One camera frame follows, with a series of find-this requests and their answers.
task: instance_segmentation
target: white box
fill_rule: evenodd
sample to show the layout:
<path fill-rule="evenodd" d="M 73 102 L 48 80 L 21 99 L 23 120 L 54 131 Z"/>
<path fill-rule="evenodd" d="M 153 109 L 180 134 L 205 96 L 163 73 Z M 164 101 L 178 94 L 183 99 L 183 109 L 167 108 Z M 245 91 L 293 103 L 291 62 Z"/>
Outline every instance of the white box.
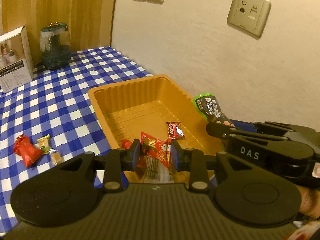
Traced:
<path fill-rule="evenodd" d="M 0 36 L 0 86 L 4 93 L 32 81 L 33 62 L 25 26 Z"/>

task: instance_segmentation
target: wall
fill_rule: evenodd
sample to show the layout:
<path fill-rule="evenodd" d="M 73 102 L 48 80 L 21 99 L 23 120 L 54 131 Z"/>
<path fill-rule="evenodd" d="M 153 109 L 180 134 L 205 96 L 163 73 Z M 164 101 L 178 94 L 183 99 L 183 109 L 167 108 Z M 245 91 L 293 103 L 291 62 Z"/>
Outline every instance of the wall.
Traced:
<path fill-rule="evenodd" d="M 112 46 L 230 118 L 320 130 L 320 0 L 270 0 L 261 39 L 227 25 L 232 0 L 116 0 Z"/>

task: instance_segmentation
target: table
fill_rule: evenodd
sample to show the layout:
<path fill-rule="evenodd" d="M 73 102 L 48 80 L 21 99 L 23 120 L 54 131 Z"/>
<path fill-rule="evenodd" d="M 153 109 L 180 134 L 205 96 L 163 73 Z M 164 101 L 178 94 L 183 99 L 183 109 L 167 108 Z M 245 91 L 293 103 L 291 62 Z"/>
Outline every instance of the table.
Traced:
<path fill-rule="evenodd" d="M 89 88 L 151 76 L 111 47 L 73 53 L 71 63 L 60 70 L 38 65 L 34 74 L 31 83 L 6 94 L 0 90 L 0 236 L 18 223 L 10 206 L 12 190 L 52 167 L 50 156 L 43 155 L 26 168 L 12 151 L 17 136 L 24 133 L 35 144 L 49 134 L 52 148 L 65 161 L 84 151 L 105 155 L 110 146 L 90 103 Z M 102 180 L 103 171 L 94 185 L 99 187 Z"/>

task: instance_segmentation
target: red candy bag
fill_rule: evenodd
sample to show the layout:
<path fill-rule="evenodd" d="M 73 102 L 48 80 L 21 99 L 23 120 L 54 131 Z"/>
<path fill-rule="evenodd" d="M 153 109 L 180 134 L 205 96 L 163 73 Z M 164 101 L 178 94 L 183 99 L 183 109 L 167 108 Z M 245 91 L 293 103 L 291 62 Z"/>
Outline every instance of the red candy bag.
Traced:
<path fill-rule="evenodd" d="M 24 134 L 18 136 L 13 145 L 13 152 L 22 157 L 22 161 L 26 167 L 29 167 L 43 154 L 43 150 L 34 147 L 28 136 Z"/>

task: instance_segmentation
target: orange plastic tray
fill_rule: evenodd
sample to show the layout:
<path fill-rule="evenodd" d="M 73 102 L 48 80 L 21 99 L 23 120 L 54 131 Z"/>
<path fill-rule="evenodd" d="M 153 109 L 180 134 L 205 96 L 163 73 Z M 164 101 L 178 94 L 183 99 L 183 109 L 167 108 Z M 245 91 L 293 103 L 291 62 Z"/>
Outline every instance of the orange plastic tray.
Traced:
<path fill-rule="evenodd" d="M 207 122 L 188 92 L 166 75 L 91 88 L 88 95 L 112 149 L 119 148 L 122 139 L 140 139 L 142 131 L 166 140 L 166 122 L 179 121 L 185 134 L 179 140 L 182 148 L 196 148 L 206 155 L 223 150 L 221 141 L 207 134 Z"/>

